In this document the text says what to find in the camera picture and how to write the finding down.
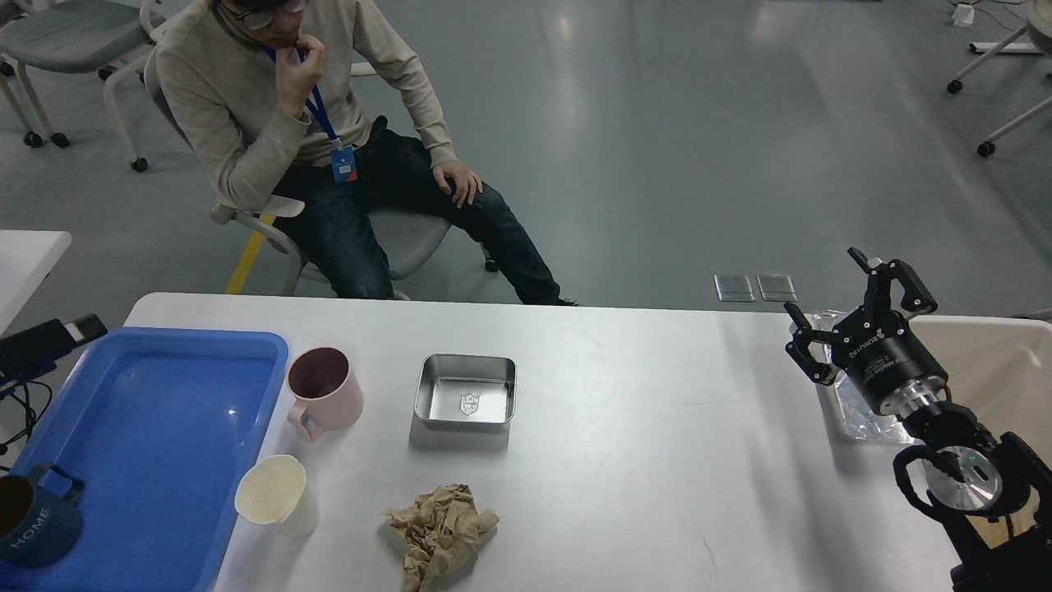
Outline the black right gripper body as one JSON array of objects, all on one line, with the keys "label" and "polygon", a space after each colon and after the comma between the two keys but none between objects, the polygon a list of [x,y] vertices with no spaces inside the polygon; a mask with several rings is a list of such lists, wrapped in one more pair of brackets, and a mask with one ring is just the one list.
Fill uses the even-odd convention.
[{"label": "black right gripper body", "polygon": [[909,327],[887,310],[869,320],[859,308],[832,327],[830,361],[851,380],[873,412],[908,416],[937,401],[949,374]]}]

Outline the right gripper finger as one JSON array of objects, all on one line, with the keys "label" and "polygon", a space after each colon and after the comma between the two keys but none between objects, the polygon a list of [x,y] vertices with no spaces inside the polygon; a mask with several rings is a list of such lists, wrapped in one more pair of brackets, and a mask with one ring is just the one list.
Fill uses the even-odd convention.
[{"label": "right gripper finger", "polygon": [[830,345],[832,333],[816,330],[811,325],[809,318],[801,311],[796,303],[792,303],[791,301],[784,303],[784,308],[791,318],[792,325],[794,326],[791,341],[785,346],[786,352],[800,366],[801,371],[815,383],[815,385],[833,385],[835,377],[838,375],[839,368],[833,366],[831,363],[823,363],[823,361],[813,356],[811,351],[811,346],[815,342],[818,342],[821,345]]},{"label": "right gripper finger", "polygon": [[867,274],[863,303],[847,317],[849,334],[909,334],[909,320],[937,310],[934,295],[908,263],[901,259],[882,262],[856,247],[847,252]]}]

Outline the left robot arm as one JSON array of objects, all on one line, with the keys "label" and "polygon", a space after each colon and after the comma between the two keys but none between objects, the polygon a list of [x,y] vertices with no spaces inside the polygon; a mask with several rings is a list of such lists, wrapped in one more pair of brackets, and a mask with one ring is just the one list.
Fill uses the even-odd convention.
[{"label": "left robot arm", "polygon": [[57,360],[108,334],[95,314],[63,322],[52,319],[1,340],[1,390],[11,391],[57,367]]}]

